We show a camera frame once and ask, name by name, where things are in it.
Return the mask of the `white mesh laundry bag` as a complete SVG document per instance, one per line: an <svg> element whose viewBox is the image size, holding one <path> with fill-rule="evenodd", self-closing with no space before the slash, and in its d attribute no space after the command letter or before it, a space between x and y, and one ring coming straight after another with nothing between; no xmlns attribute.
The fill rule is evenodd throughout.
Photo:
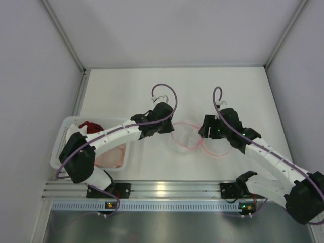
<svg viewBox="0 0 324 243"><path fill-rule="evenodd" d="M179 153L190 153L202 149L213 157L223 157L231 152L226 139L212 140L202 138L198 133L199 126L190 121L173 123L174 130L169 135L169 146Z"/></svg>

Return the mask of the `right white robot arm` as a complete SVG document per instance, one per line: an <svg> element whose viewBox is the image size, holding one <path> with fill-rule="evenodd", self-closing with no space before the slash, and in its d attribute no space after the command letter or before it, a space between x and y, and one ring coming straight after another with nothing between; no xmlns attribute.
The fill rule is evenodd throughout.
<svg viewBox="0 0 324 243"><path fill-rule="evenodd" d="M258 132L243 126L234 109L205 115L198 133L204 139L226 139L232 148L256 161L275 178L269 180L254 171L243 173L234 182L238 198L255 194L269 199L300 224L311 224L323 213L323 174L310 173L277 153Z"/></svg>

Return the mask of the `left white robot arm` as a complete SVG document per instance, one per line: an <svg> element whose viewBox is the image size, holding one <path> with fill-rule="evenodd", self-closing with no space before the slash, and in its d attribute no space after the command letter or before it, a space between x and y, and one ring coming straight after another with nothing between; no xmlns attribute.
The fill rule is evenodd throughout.
<svg viewBox="0 0 324 243"><path fill-rule="evenodd" d="M66 139L59 155L61 166L74 184L85 183L88 188L112 197L116 183L108 172L98 168L95 160L104 153L128 142L138 141L156 133L174 130L174 109L166 102L158 103L146 114L136 114L123 124L93 134L80 130Z"/></svg>

